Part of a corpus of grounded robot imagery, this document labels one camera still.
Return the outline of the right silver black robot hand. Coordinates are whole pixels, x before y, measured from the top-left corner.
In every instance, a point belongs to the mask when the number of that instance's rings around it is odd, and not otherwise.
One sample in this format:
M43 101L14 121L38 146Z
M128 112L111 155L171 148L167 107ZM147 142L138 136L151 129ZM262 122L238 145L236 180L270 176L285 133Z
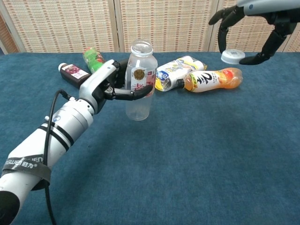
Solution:
M229 28L245 16L263 17L274 26L261 52L239 61L242 65L258 65L269 60L278 48L291 35L300 22L300 2L298 0L239 0L231 7L218 10L209 20L209 25L221 21L218 29L218 48L220 53L226 50L226 38Z

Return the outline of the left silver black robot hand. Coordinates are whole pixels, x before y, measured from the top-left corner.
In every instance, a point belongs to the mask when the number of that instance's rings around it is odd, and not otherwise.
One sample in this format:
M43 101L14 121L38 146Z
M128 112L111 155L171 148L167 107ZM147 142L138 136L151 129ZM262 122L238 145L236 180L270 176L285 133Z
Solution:
M79 88L79 98L88 102L98 114L106 100L133 101L147 96L153 89L153 85L146 85L139 90L122 89L125 85L125 73L128 59L106 61L94 72Z

